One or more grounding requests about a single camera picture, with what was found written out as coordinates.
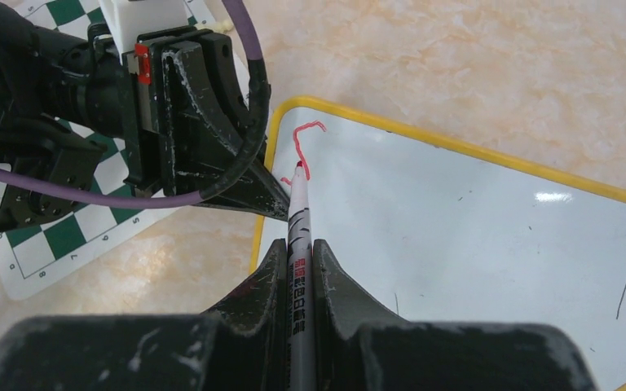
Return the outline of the red whiteboard marker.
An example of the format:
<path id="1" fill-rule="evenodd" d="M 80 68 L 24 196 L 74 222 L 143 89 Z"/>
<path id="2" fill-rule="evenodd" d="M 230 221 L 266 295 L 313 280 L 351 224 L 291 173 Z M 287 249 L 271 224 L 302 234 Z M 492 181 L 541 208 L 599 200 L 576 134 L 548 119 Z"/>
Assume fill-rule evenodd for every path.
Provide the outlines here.
<path id="1" fill-rule="evenodd" d="M 315 307 L 311 282 L 311 216 L 306 171 L 302 161 L 291 178 L 287 238 L 288 390 L 317 389 L 315 369 Z"/>

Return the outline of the yellow framed whiteboard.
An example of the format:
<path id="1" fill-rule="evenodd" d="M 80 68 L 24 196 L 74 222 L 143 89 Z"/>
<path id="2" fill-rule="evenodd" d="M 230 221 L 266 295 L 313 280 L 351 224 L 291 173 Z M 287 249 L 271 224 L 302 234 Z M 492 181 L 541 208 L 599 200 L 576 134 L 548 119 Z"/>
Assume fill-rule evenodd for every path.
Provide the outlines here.
<path id="1" fill-rule="evenodd" d="M 625 189 L 310 96 L 265 161 L 283 184 L 305 165 L 313 236 L 390 311 L 557 327 L 626 390 Z"/>

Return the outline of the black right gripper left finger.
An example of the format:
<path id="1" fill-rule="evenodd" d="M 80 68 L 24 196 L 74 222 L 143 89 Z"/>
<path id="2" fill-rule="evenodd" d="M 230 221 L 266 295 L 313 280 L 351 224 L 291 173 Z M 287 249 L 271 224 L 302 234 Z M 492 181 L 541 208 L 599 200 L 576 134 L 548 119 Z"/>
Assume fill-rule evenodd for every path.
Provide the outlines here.
<path id="1" fill-rule="evenodd" d="M 286 255 L 275 239 L 260 266 L 205 312 L 203 390 L 283 390 Z"/>

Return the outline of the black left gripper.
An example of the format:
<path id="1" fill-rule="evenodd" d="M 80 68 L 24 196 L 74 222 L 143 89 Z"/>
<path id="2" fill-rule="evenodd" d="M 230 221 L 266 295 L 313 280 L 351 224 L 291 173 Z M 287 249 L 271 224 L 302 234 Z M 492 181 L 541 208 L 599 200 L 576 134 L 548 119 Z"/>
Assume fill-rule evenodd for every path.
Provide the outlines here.
<path id="1" fill-rule="evenodd" d="M 285 220 L 289 197 L 264 166 L 271 86 L 247 63 L 242 92 L 231 39 L 177 27 L 139 36 L 121 52 L 106 24 L 87 30 L 89 94 L 112 100 L 135 197 L 198 192 L 199 206 Z"/>

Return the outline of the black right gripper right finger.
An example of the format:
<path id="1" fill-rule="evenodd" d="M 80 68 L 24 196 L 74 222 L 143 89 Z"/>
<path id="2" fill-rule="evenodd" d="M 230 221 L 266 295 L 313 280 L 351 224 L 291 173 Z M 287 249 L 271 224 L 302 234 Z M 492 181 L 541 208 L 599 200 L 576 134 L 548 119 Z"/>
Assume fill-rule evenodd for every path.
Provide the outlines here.
<path id="1" fill-rule="evenodd" d="M 367 329 L 405 319 L 342 268 L 325 239 L 312 247 L 315 365 L 319 390 L 379 390 L 383 370 L 368 350 Z"/>

